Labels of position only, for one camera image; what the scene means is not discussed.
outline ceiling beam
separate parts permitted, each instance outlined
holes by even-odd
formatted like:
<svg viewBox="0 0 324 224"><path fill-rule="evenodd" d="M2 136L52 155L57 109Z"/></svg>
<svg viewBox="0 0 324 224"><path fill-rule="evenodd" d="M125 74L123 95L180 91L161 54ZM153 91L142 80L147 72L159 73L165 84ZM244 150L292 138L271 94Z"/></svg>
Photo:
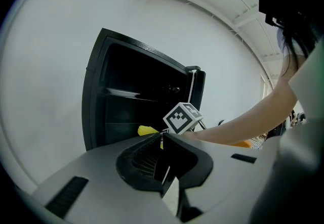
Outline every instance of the ceiling beam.
<svg viewBox="0 0 324 224"><path fill-rule="evenodd" d="M270 56L264 56L262 58L263 62L269 62L269 61L279 61L282 60L283 55L282 54L277 54L277 55L270 55Z"/></svg>
<svg viewBox="0 0 324 224"><path fill-rule="evenodd" d="M250 10L247 10L245 13L241 14L239 17L236 17L233 20L233 25L235 27L239 28L248 22L257 19L260 16L259 13L259 6L255 6L251 8Z"/></svg>
<svg viewBox="0 0 324 224"><path fill-rule="evenodd" d="M257 57L258 61L260 62L261 66L263 67L263 69L264 69L265 73L267 74L267 76L269 77L271 75L270 72L269 72L269 70L267 69L267 67L263 63L262 58L259 55L259 52L255 48L255 46L253 45L253 43L244 34L243 31L239 31L239 29L237 27L235 27L235 25L233 24L233 22L230 19L228 19L227 17L225 17L222 13L220 13L217 9L215 9L211 5L208 5L208 4L206 4L205 2L203 2L201 0L187 0L187 1L192 2L192 3L196 4L196 5L204 8L205 10L209 11L210 13L212 13L213 15L215 15L216 17L218 17L220 20L222 20L225 24L227 24L230 28L232 28L233 30L235 30L237 32L237 35L239 35L245 41L245 43L250 47L250 49L253 51L253 53ZM272 79L270 79L270 83L271 83L272 87L274 88L275 84L272 81Z"/></svg>

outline gray surface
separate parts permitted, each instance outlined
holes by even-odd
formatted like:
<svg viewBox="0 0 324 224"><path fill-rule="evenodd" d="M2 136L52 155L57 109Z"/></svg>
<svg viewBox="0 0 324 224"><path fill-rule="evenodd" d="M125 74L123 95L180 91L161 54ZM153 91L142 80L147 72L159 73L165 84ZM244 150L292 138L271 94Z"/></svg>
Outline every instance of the gray surface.
<svg viewBox="0 0 324 224"><path fill-rule="evenodd" d="M117 156L147 137L88 151L48 178L33 197L46 205L73 176L81 176L89 183L65 218L71 223L180 223L159 193L134 190L116 171ZM214 223L216 219L218 223L247 223L272 168L279 139L271 138L262 150L254 150L176 137L206 151L214 162L204 184L186 190L190 205L204 212L192 223ZM231 158L234 153L257 160L254 164L239 161Z"/></svg>
<svg viewBox="0 0 324 224"><path fill-rule="evenodd" d="M68 222L62 220L58 216L52 214L50 211L46 210L42 205L40 205L34 198L32 198L26 192L16 189L16 193L23 201L23 203L31 210L41 223L46 224L67 224Z"/></svg>
<svg viewBox="0 0 324 224"><path fill-rule="evenodd" d="M289 81L307 120L324 119L324 37Z"/></svg>
<svg viewBox="0 0 324 224"><path fill-rule="evenodd" d="M46 205L74 176L89 179L67 213L71 223L180 223L172 216L159 193L137 191L116 171L116 158L125 149L148 136L137 137L90 150L56 172L34 192Z"/></svg>
<svg viewBox="0 0 324 224"><path fill-rule="evenodd" d="M173 216L177 215L179 202L179 180L175 177L168 191L163 197L163 202L166 204Z"/></svg>

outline orange object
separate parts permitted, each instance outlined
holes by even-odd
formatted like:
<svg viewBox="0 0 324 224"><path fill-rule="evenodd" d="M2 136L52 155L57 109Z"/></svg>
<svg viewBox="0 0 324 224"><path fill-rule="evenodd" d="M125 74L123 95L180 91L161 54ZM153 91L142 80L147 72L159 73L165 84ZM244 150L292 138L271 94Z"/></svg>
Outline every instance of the orange object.
<svg viewBox="0 0 324 224"><path fill-rule="evenodd" d="M239 143L232 144L231 146L242 147L242 148L251 148L252 143L249 141L242 141Z"/></svg>

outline yellow sponge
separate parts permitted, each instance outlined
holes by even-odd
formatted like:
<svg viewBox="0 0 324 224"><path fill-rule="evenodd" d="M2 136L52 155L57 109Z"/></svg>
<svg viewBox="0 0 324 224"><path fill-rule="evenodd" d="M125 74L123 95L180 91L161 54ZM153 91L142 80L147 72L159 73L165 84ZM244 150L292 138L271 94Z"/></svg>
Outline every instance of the yellow sponge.
<svg viewBox="0 0 324 224"><path fill-rule="evenodd" d="M143 126L143 125L138 127L137 132L139 136L152 134L152 133L159 133L159 131L157 131L156 129L153 129L152 127L148 127L148 126Z"/></svg>

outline cabinet door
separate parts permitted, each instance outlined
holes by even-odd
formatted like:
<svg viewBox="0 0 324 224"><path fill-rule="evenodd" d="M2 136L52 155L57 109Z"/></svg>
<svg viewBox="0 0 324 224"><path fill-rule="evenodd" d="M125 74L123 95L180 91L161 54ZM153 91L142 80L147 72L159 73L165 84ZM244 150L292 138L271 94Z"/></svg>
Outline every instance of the cabinet door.
<svg viewBox="0 0 324 224"><path fill-rule="evenodd" d="M193 73L142 42L102 29L83 89L86 149L136 137L140 125L161 131L167 127L163 117L178 102L193 100L199 108L205 73L197 68Z"/></svg>

